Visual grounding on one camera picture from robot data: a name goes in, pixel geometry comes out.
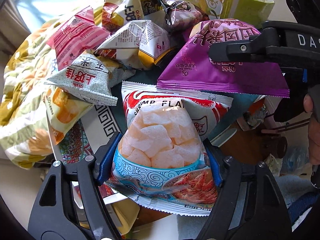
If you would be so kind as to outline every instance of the screw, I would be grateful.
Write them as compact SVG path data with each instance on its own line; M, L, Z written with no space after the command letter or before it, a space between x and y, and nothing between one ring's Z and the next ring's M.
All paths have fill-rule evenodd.
M90 162L90 161L92 161L94 159L94 156L93 155L87 155L86 157L85 157L85 160L87 161L87 162Z
M227 163L231 162L232 159L233 159L233 158L232 158L231 156L227 156L227 157L224 158L224 160L225 160Z
M266 167L267 165L264 162L259 162L258 165L262 168Z
M246 45L241 45L240 47L242 52L245 52L247 50L247 46Z
M54 167L58 167L58 166L60 166L60 164L61 164L61 161L55 161L55 162L53 163L53 166L54 166Z

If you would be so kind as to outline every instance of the shrimp picture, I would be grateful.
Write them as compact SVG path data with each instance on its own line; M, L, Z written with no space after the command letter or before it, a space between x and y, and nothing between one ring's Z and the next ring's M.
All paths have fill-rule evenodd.
M210 169L203 169L201 172L188 172L172 184L172 186L179 185L188 185L189 187L172 194L178 200L194 204L214 204L218 197Z

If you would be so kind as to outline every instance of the gray snack bag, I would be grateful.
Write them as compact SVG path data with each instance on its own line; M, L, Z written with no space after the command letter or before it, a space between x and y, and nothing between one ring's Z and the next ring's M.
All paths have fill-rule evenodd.
M88 103L115 106L118 98L112 96L110 83L115 85L132 75L128 70L106 67L97 57L83 53L70 66L49 77L45 84L60 87Z

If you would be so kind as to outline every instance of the cartoon character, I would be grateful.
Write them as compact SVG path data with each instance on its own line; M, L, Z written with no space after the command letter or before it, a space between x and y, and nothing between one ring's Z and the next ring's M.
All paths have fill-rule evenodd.
M187 2L179 2L179 4L176 5L174 8L175 8L176 10L182 11L182 12L184 12L184 11L186 11L186 12L191 11L191 7L188 5Z
M218 16L222 13L222 5L224 0L205 0L209 9L210 14L209 18L210 20L218 19Z

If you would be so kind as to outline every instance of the pink snack bag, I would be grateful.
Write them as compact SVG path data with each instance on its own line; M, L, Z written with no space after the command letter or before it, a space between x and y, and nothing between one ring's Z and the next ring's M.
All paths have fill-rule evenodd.
M213 43L247 40L257 34L254 26L235 19L200 22L158 78L157 87L289 97L278 64L213 62L208 56Z
M86 49L95 49L110 33L94 23L93 9L88 6L66 21L47 41L56 50L58 70L70 66Z

